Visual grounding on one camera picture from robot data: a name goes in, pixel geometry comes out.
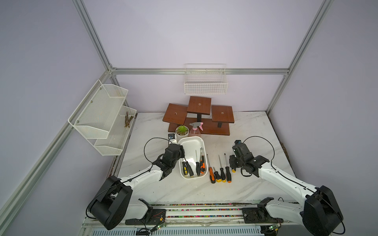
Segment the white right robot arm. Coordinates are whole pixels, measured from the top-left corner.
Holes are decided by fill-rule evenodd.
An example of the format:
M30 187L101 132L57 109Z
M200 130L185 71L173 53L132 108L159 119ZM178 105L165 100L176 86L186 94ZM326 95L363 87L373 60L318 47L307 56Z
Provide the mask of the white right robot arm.
M263 199L258 204L262 217L280 218L304 226L314 236L328 236L343 225L344 217L331 189L303 182L273 165L272 160L259 155L253 156L247 145L236 140L232 147L230 167L247 171L249 176L256 176L268 181L296 202L288 203L272 197Z

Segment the black yellow stubby screwdriver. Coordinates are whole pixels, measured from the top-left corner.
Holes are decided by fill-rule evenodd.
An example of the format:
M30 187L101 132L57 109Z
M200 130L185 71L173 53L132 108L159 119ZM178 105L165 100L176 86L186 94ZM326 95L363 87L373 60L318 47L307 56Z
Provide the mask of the black yellow stubby screwdriver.
M221 182L221 176L219 175L218 171L216 171L214 167L213 167L213 172L214 172L216 182L218 183Z

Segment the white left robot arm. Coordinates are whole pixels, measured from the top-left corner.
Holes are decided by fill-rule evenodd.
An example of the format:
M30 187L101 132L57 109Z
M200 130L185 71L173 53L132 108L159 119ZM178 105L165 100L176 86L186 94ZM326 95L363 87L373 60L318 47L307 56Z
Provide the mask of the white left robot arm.
M182 145L170 144L165 153L158 156L151 167L122 180L116 176L107 178L96 196L88 204L86 213L93 215L107 230L114 229L127 215L141 219L150 209L150 205L140 199L139 204L132 204L128 210L132 194L150 184L159 182L171 174L176 163L185 157Z

